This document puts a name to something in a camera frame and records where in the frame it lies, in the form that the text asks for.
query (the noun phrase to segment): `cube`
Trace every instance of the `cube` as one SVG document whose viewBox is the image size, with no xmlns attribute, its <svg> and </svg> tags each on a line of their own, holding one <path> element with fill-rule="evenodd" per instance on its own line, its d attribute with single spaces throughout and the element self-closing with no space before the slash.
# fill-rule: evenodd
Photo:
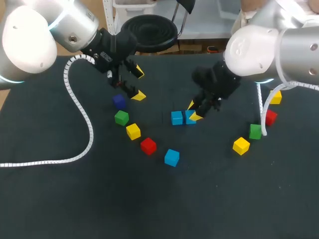
<svg viewBox="0 0 319 239">
<path fill-rule="evenodd" d="M 113 103 L 118 110 L 122 110 L 126 107 L 125 99 L 122 95 L 114 96 Z"/>
<path fill-rule="evenodd" d="M 235 150 L 239 155 L 243 155 L 249 150 L 250 143 L 244 138 L 239 138 L 234 142 L 233 150 Z"/>
<path fill-rule="evenodd" d="M 128 136 L 130 137 L 131 140 L 134 140 L 134 139 L 141 137 L 141 130 L 136 125 L 136 123 L 134 123 L 130 126 L 127 126 L 126 132 L 128 133 Z"/>
<path fill-rule="evenodd" d="M 170 113 L 171 124 L 172 125 L 182 125 L 183 124 L 183 114 L 181 111 L 175 111 Z"/>
<path fill-rule="evenodd" d="M 169 149 L 165 155 L 165 164 L 176 167 L 179 161 L 179 152 Z"/>
<path fill-rule="evenodd" d="M 115 123 L 121 126 L 125 126 L 130 120 L 129 114 L 124 111 L 118 111 L 116 115 L 114 116 L 114 118 L 115 118 Z"/>
<path fill-rule="evenodd" d="M 250 139 L 261 139 L 261 125 L 259 124 L 251 124 L 250 125 L 250 133 L 249 138 Z"/>
<path fill-rule="evenodd" d="M 279 105 L 282 99 L 282 95 L 281 92 L 278 91 L 275 96 L 272 98 L 272 100 L 270 101 L 271 105 Z"/>
<path fill-rule="evenodd" d="M 193 121 L 193 120 L 189 119 L 189 117 L 191 117 L 193 113 L 195 113 L 194 110 L 185 111 L 186 124 L 196 124 L 196 121 Z"/>
<path fill-rule="evenodd" d="M 277 114 L 271 110 L 267 110 L 266 114 L 266 125 L 271 126 L 275 122 L 277 118 Z"/>
<path fill-rule="evenodd" d="M 152 153 L 156 151 L 157 146 L 153 140 L 147 138 L 141 143 L 141 149 L 144 153 L 150 156 Z"/>
</svg>

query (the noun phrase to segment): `blue cube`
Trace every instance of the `blue cube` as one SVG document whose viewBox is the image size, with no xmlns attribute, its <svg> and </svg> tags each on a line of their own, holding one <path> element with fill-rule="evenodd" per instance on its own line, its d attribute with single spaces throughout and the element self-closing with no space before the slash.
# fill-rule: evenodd
<svg viewBox="0 0 319 239">
<path fill-rule="evenodd" d="M 182 125 L 183 124 L 183 115 L 181 111 L 175 111 L 171 113 L 171 123 L 172 125 Z"/>
<path fill-rule="evenodd" d="M 118 110 L 123 110 L 126 107 L 125 99 L 124 99 L 124 97 L 122 95 L 114 96 L 113 97 L 113 102 L 114 102 L 115 107 Z"/>
<path fill-rule="evenodd" d="M 165 155 L 165 164 L 176 167 L 179 161 L 179 152 L 169 149 Z"/>
<path fill-rule="evenodd" d="M 185 111 L 186 124 L 196 124 L 196 121 L 189 119 L 193 113 L 195 113 L 195 111 Z"/>
</svg>

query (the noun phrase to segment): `dark blue cube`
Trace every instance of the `dark blue cube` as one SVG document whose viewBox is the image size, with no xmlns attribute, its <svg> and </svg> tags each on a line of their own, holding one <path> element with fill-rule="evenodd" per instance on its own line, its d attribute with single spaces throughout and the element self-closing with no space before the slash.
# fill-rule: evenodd
<svg viewBox="0 0 319 239">
<path fill-rule="evenodd" d="M 179 161 L 179 152 L 169 149 L 165 155 L 165 164 L 176 167 Z"/>
<path fill-rule="evenodd" d="M 175 111 L 170 114 L 172 125 L 182 125 L 183 124 L 183 115 L 181 111 Z"/>
<path fill-rule="evenodd" d="M 125 99 L 122 95 L 114 96 L 113 103 L 118 110 L 122 110 L 126 107 Z"/>
</svg>

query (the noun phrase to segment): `red cube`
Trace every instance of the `red cube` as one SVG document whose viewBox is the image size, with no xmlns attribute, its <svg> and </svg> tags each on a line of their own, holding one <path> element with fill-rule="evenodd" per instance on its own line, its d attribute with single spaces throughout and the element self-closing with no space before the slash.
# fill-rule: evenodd
<svg viewBox="0 0 319 239">
<path fill-rule="evenodd" d="M 271 126 L 277 118 L 277 114 L 271 110 L 267 110 L 266 114 L 266 125 Z"/>
<path fill-rule="evenodd" d="M 153 140 L 151 140 L 150 138 L 147 138 L 141 143 L 141 149 L 147 155 L 151 155 L 152 153 L 156 151 L 157 146 Z"/>
</svg>

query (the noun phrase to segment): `green cube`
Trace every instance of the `green cube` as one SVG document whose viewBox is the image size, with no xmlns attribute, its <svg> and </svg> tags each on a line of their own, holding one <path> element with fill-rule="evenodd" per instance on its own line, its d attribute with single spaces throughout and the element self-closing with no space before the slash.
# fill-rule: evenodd
<svg viewBox="0 0 319 239">
<path fill-rule="evenodd" d="M 261 139 L 261 125 L 259 124 L 251 124 L 250 125 L 250 139 Z"/>
<path fill-rule="evenodd" d="M 115 123 L 125 126 L 130 120 L 129 114 L 124 111 L 118 111 L 115 115 Z"/>
</svg>

